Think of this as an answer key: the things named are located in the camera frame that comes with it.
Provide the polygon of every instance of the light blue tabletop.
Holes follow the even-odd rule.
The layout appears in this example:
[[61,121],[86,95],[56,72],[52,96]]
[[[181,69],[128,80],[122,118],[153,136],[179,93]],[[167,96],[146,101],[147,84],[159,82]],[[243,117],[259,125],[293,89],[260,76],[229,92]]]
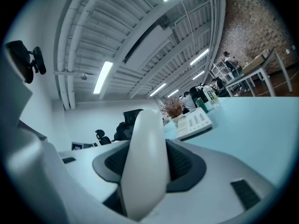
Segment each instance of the light blue tabletop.
[[[299,98],[220,98],[208,116],[212,130],[186,143],[233,155],[276,187],[284,184],[299,151]],[[176,132],[172,121],[164,127],[166,139]]]

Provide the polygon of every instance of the white keypad device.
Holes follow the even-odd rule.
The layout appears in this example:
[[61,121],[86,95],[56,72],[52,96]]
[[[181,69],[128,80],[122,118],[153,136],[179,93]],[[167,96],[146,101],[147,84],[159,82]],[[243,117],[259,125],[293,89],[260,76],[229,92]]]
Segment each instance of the white keypad device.
[[202,108],[196,108],[178,121],[177,139],[181,140],[212,127],[212,122]]

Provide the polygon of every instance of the table leg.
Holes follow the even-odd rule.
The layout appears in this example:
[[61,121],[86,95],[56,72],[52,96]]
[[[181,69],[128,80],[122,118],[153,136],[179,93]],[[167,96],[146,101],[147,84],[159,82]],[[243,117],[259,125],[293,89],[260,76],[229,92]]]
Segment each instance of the table leg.
[[260,78],[260,80],[262,80],[262,78],[261,78],[261,75],[260,75],[260,73],[259,73],[259,72],[258,72],[258,74],[257,74],[257,75],[258,75],[258,77]]
[[251,77],[249,77],[249,80],[250,80],[250,82],[252,83],[252,86],[253,86],[253,87],[255,87],[255,86],[256,86],[256,84],[254,84],[254,82],[253,82],[253,80],[252,80],[252,78],[251,78]]
[[280,68],[281,68],[281,70],[282,70],[282,72],[285,76],[285,80],[286,80],[286,83],[288,84],[289,91],[292,92],[293,89],[292,89],[292,85],[291,85],[291,82],[290,82],[290,78],[288,76],[288,73],[286,72],[286,69],[285,69],[284,64],[282,63],[282,60],[280,59],[279,55],[276,52],[275,52],[275,57],[276,57],[276,59],[278,61],[278,64],[279,64],[279,66],[280,66]]
[[251,91],[251,93],[252,93],[252,96],[253,96],[253,97],[255,97],[255,96],[256,96],[256,94],[254,93],[254,90],[253,90],[253,87],[252,87],[252,85],[250,84],[250,82],[248,82],[248,80],[247,80],[247,79],[246,79],[245,81],[247,82],[247,85],[249,86],[249,89],[250,89],[250,91]]
[[271,95],[272,97],[275,97],[275,92],[274,92],[274,90],[273,90],[271,81],[270,81],[270,79],[269,79],[269,77],[268,77],[268,75],[267,75],[265,69],[264,69],[264,68],[261,68],[260,71],[261,71],[261,74],[262,74],[262,76],[263,76],[263,79],[264,79],[264,81],[266,82],[266,85],[267,85],[267,87],[268,87],[268,89],[269,89],[270,95]]
[[231,97],[234,96],[233,93],[230,91],[229,87],[225,87],[225,89],[228,91],[228,93],[229,93],[229,95],[230,95]]

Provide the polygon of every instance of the green can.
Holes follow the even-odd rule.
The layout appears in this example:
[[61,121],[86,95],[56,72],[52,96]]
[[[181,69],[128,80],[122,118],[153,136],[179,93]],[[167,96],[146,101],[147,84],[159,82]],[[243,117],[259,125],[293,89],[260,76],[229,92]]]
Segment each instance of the green can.
[[202,98],[198,98],[195,103],[197,104],[198,107],[201,107],[203,109],[204,112],[208,113],[209,110],[207,110],[206,105],[204,103],[204,101],[202,100]]

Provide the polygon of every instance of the brick wall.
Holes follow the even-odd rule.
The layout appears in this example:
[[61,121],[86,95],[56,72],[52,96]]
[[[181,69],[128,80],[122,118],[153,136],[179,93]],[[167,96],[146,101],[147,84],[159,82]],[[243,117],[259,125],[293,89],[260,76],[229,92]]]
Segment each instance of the brick wall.
[[[214,63],[227,51],[245,65],[263,50],[275,47],[287,67],[297,61],[293,44],[283,20],[269,0],[226,0],[223,34]],[[277,62],[271,62],[266,70],[268,74],[279,70]]]

